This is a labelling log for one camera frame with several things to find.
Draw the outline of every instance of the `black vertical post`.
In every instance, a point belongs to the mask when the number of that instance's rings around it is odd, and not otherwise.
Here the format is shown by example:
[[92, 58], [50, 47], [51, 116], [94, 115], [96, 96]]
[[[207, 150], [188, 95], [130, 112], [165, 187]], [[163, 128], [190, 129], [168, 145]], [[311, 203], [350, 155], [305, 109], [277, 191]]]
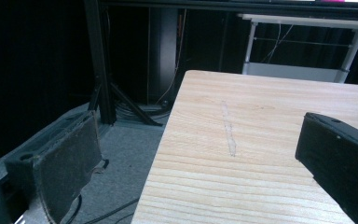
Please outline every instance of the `black vertical post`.
[[89, 28], [89, 44], [96, 86], [101, 85], [98, 102], [100, 106], [101, 121], [113, 124], [116, 121], [116, 110], [113, 94], [109, 90], [109, 77], [106, 70], [106, 53], [104, 47], [103, 30], [101, 26], [101, 11], [99, 0], [84, 0], [87, 25]]

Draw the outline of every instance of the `white metal table frame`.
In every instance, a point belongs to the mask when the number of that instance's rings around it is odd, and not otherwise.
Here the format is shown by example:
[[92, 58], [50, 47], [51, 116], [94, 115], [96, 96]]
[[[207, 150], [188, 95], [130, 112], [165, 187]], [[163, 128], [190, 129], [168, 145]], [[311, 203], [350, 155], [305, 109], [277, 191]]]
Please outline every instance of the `white metal table frame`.
[[297, 18], [297, 17], [279, 17], [279, 16], [265, 16], [265, 15], [250, 15], [240, 14], [244, 20], [251, 21], [251, 31], [249, 34], [248, 47], [245, 55], [245, 62], [243, 64], [242, 73], [248, 75], [250, 57], [252, 52], [253, 42], [255, 40], [255, 28], [258, 23], [273, 23], [273, 24], [289, 24], [289, 25], [301, 25], [301, 26], [317, 26], [317, 27], [329, 27], [329, 28], [341, 28], [352, 29], [354, 31], [354, 37], [349, 45], [345, 59], [341, 65], [341, 68], [337, 70], [337, 75], [334, 82], [344, 83], [348, 73], [351, 69], [351, 64], [358, 50], [358, 21], [343, 21], [343, 20], [325, 20], [314, 18]]

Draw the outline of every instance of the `black metal frame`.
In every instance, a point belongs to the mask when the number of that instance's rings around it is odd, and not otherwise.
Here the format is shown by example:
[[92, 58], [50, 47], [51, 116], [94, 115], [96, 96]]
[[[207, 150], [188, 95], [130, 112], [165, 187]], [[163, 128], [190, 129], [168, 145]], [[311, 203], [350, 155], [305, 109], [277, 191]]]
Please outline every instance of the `black metal frame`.
[[247, 14], [292, 16], [358, 21], [358, 3], [298, 2], [281, 0], [234, 0], [234, 1], [189, 1], [189, 0], [84, 0], [89, 27], [89, 41], [96, 91], [102, 123], [116, 121], [113, 95], [109, 91], [106, 43], [103, 40], [101, 8], [125, 7], [174, 7], [187, 9], [233, 11]]

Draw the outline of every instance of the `light wood tabletop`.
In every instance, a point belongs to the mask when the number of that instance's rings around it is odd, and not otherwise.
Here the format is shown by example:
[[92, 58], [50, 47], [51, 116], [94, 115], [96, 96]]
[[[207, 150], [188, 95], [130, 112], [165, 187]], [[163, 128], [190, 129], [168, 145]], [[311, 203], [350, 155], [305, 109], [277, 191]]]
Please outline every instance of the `light wood tabletop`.
[[187, 72], [132, 223], [352, 223], [295, 159], [306, 112], [358, 129], [358, 85]]

